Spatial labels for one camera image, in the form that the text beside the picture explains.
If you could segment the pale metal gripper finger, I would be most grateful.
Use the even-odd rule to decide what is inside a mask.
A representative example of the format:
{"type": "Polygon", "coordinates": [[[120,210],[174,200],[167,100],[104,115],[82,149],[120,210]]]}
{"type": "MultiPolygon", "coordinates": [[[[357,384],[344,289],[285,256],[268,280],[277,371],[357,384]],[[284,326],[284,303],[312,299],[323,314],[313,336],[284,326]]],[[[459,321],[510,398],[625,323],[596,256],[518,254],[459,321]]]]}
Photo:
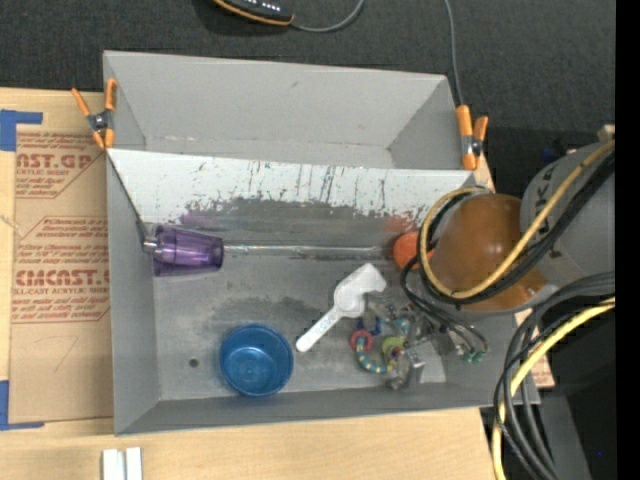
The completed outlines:
{"type": "Polygon", "coordinates": [[[398,363],[398,373],[385,382],[385,386],[391,390],[412,390],[422,380],[426,361],[414,349],[406,350],[398,363]]]}
{"type": "Polygon", "coordinates": [[[376,326],[398,326],[401,320],[400,310],[391,303],[369,302],[367,311],[372,315],[376,326]]]}

